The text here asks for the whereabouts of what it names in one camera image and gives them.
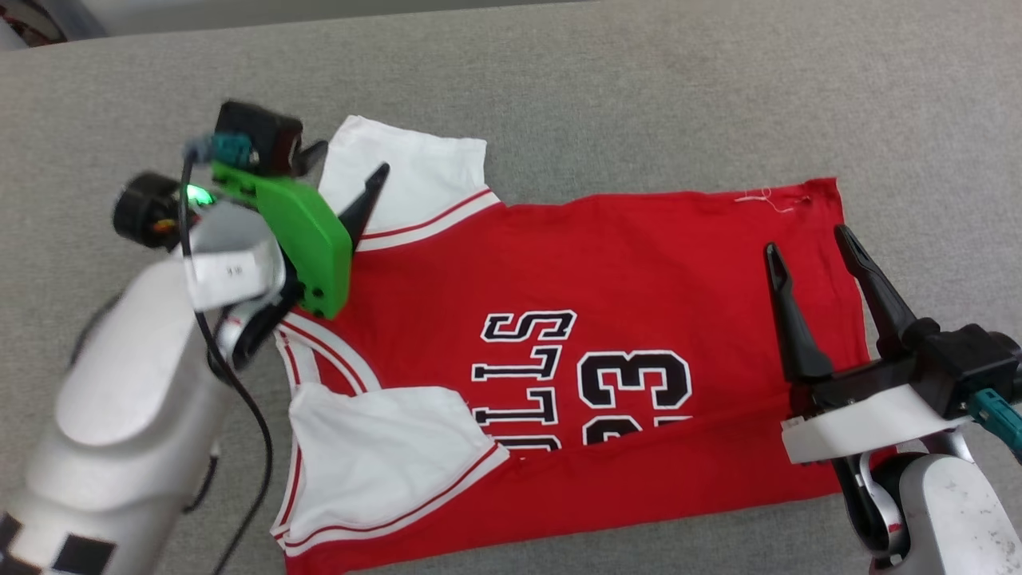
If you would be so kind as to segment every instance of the basketball jersey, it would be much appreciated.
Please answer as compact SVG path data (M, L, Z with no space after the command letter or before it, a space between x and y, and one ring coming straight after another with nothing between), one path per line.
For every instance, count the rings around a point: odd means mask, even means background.
M321 192L390 162L334 321L277 344L293 401L272 529L291 575L804 499L763 248L836 368L869 360L833 179L502 203L485 143L350 117Z

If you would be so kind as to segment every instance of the gray fabric surface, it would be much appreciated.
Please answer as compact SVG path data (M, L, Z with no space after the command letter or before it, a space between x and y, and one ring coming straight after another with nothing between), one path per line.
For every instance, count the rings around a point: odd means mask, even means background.
M8 50L20 50L27 48L25 41L18 36L7 22L0 23L0 52Z
M620 0L2 53L0 500L78 327L155 256L111 231L117 190L143 167L175 173L181 143L228 96L300 115L309 137L360 113L485 138L487 182L507 201L836 175L849 223L910 305L947 327L1022 336L1019 54L1016 0ZM287 386L272 350L244 379L281 448L231 573L280 573L266 529L283 492ZM989 437L970 440L1018 524L1018 466ZM207 572L248 505L262 450L240 406L224 449L208 504L181 522L160 573ZM851 575L867 564L831 497L380 573Z
M68 0L56 0L67 3ZM81 0L101 9L105 0ZM109 36L213 30L289 21L347 18L380 14L404 14L433 10L491 8L516 4L549 3L550 0L201 0L192 2L122 2L115 9L102 9ZM556 0L574 2L579 0Z

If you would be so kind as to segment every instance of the white thread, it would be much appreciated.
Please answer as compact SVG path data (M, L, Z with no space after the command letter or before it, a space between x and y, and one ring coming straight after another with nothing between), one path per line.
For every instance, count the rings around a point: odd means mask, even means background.
M735 199L735 203L738 203L739 201L765 201L765 202L770 203L770 206L773 207L774 210L777 211L778 213L787 213L788 211L794 211L795 210L794 207L785 207L784 209L778 209L777 205L775 205L774 202L771 201L771 199L770 199L771 195L774 194L774 190L772 188L769 188L769 187L761 187L761 188L759 188L759 193L761 195L749 195L748 191L743 191L742 193L744 195L742 197L739 197L738 199ZM809 196L806 195L802 199L799 199L799 201L803 201L803 200L806 200L808 198L809 198Z

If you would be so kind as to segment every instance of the teal connector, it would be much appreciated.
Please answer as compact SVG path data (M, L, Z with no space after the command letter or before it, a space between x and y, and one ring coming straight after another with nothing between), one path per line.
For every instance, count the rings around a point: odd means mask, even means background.
M1001 394L991 389L973 394L969 399L969 415L1004 441L1022 464L1022 416Z
M211 138L213 158L231 167L245 170L258 158L252 157L252 142L244 134L216 133Z

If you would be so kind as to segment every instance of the red stripe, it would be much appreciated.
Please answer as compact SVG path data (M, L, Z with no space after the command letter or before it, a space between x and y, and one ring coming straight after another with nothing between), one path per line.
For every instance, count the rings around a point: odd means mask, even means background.
M309 340L310 342L313 342L314 344L319 345L321 348L323 348L324 350L326 350L326 352L329 353L331 356L333 356L334 360L336 360L341 365L343 365L344 368L347 368L347 371L352 374L352 377L355 378L355 382L359 385L359 388L362 390L362 393L365 393L365 392L369 391L369 388L367 388L366 385L364 383L362 383L362 380L359 378L359 373L356 372L354 368L352 368L351 364L344 362L344 358L340 357L340 355L337 352L335 352L333 350L333 348L331 348L330 346L324 344L323 342L321 342L319 339L315 338L313 335L309 334L308 332L306 332L304 330L299 330L298 328L295 328L291 324L288 324L286 322L282 322L281 325L283 325L284 327L286 327L288 330L293 330L294 332L296 332L303 338Z
M487 458L490 458L491 456L493 456L494 452L497 451L498 447L499 447L499 445L497 443L494 443L494 445L490 448L490 450L486 451L481 458L479 458L479 460L476 461L475 464L472 465L472 467L468 468L468 471L466 471L464 474L462 474L461 477L458 478L458 481L454 482L454 484L452 484L451 487L448 487L447 489L445 489L440 493L437 493L433 498L429 499L425 504L422 504L418 508L416 508L416 509L408 512L407 514L399 517L398 519L394 519L394 520L392 520L392 521L390 521L388 523L384 523L383 525L377 525L376 527L369 527L369 528L344 527L344 526L341 526L341 525L332 525L330 527L323 527L323 528L317 529L316 531L313 531L313 533L311 535L309 535L308 537L306 537L305 539L303 539L303 540L300 540L300 541L298 541L296 543L285 542L284 544L286 546L288 546L288 547L297 547L297 546L306 544L307 542L309 542L310 539L312 539L316 535L319 535L320 533L323 533L324 531L353 531L353 532L356 532L356 533L369 533L370 531L376 531L378 529L383 529L385 527L389 527L389 526L398 523L400 521L403 521L403 520L407 519L409 516L412 516L412 515L415 515L415 514L419 513L421 510L423 510L424 508L430 506L436 499L439 499L440 497L443 497L443 496L447 495L448 493L450 493L451 491L453 491L463 481L465 481L465 478L467 478L473 471L475 471L476 468L478 468L480 465L482 465L482 462L486 461Z
M291 380L294 382L294 387L301 385L298 381L298 362L294 360L294 353L291 352L291 344L287 341L287 335L281 334L284 338L284 352L287 354L287 363L291 365Z
M298 387L300 382L298 382L298 364L294 360L294 354L291 352L291 345L287 341L287 336L281 334L284 338L284 351L287 353L288 363L291 365L291 379L294 380L294 387ZM298 494L298 476L301 475L301 448L296 447L297 452L294 457L294 473L291 478L291 495L287 498L287 507L284 508L284 515L280 518L280 525L287 523L287 519L291 515L291 509L294 507L294 498Z
M474 195L470 195L470 196L466 197L465 199L462 199L461 201L455 203L451 207L445 209L443 212L440 212L440 214L438 214L438 215L436 215L436 217L434 217L434 218L432 218L430 220L426 220L426 221L422 222L421 224L416 224L414 226L408 226L408 227L403 227L403 228L399 228L399 229L391 229L389 231L380 231L380 232L377 232L377 233L366 233L366 234L362 235L362 238L365 239L365 238L369 238L369 237L386 237L388 235L397 235L399 233L405 233L406 231L412 231L412 230L416 230L416 229L420 229L420 228L426 227L427 225L432 224L435 221L437 221L437 220L444 218L445 215L449 214L451 211L454 211L455 209L461 207L462 205L465 205L466 203L469 203L470 201L472 201L474 199L482 197L483 195L485 195L487 193L490 193L490 189L484 189L484 190L482 190L482 191L480 191L480 192L478 192L478 193L476 193Z
M291 480L291 496L287 498L287 507L284 508L284 515L280 518L280 525L287 523L291 517L291 510L294 508L294 498L298 495L298 479L301 475L301 448L297 448L297 456L294 458L294 478ZM275 539L280 539L284 534L275 535Z

